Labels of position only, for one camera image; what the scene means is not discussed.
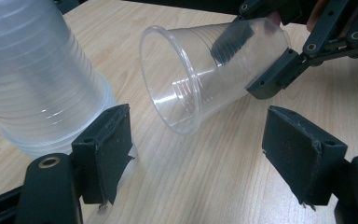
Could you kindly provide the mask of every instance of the wooden table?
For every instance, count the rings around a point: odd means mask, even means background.
[[[139,3],[90,0],[65,15],[120,103],[131,105],[138,165],[113,206],[83,205],[86,223],[335,223],[333,196],[314,212],[304,208],[261,149],[269,105],[295,110],[358,155],[358,60],[308,69],[287,90],[258,101],[245,96],[209,118],[192,136],[172,133],[153,107],[140,71],[142,31],[229,22],[233,16]],[[284,27],[294,49],[308,32]],[[0,136],[0,194],[22,184],[32,159]]]

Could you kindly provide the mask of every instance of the screw hole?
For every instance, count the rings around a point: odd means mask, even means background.
[[[328,145],[328,146],[335,146],[336,143],[333,142],[333,141],[325,141],[325,143]]]
[[[48,157],[42,160],[41,162],[39,162],[38,166],[39,168],[42,169],[50,168],[57,165],[60,162],[60,160],[61,159],[58,157]]]
[[[241,9],[242,9],[242,10],[246,10],[247,8],[248,8],[248,5],[246,5],[246,4],[242,4],[242,5],[241,5]]]

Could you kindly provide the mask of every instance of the metal screw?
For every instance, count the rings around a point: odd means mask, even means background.
[[[38,166],[41,169],[46,169],[57,165],[60,161],[61,159],[59,157],[48,157],[39,162]]]
[[[307,50],[315,50],[316,49],[316,45],[315,44],[308,44],[307,45]]]
[[[354,40],[358,40],[358,31],[353,32],[353,33],[351,34],[351,38],[354,39]]]

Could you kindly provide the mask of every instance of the clear plastic cup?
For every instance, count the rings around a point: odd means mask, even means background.
[[[245,95],[288,46],[285,31],[268,19],[174,30],[152,26],[141,39],[142,73],[162,120],[189,134]]]
[[[51,0],[0,0],[0,133],[32,157],[72,141],[116,105]]]

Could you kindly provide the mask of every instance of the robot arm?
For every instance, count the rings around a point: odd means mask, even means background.
[[[239,17],[250,20],[278,11],[284,25],[306,24],[315,4],[316,1],[301,0],[245,0]],[[346,35],[340,36],[357,8],[358,0],[330,0],[304,44],[303,52],[288,49],[246,90],[257,99],[267,99],[288,87],[310,66],[345,56],[358,58],[358,15]]]

